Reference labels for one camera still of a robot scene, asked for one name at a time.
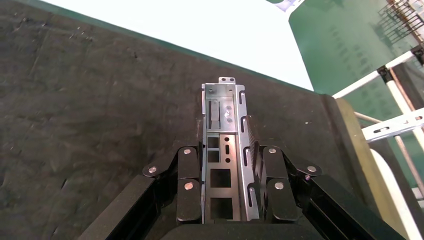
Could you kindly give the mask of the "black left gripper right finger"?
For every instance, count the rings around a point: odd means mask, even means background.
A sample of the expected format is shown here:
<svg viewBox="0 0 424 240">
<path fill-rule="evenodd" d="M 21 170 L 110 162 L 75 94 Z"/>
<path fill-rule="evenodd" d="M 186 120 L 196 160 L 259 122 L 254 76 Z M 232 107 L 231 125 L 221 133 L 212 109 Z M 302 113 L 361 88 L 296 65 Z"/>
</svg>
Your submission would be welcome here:
<svg viewBox="0 0 424 240">
<path fill-rule="evenodd" d="M 290 155 L 278 139 L 260 136 L 260 125 L 252 115 L 246 117 L 249 150 L 254 177 L 255 200 L 259 217 L 267 223 L 293 223 L 300 214 L 296 188 L 306 177 L 322 174 L 322 169 L 309 160 Z"/>
</svg>

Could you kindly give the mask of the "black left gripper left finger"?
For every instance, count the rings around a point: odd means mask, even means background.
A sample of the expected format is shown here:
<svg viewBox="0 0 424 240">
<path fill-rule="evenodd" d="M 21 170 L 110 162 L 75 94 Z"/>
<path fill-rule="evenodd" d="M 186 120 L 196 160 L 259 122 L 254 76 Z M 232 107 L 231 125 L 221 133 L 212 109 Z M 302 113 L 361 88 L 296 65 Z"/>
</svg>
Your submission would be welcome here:
<svg viewBox="0 0 424 240">
<path fill-rule="evenodd" d="M 146 165 L 142 174 L 153 179 L 154 200 L 158 208 L 176 199 L 178 223 L 201 223 L 202 148 L 198 142 L 174 142 L 170 150 Z"/>
</svg>

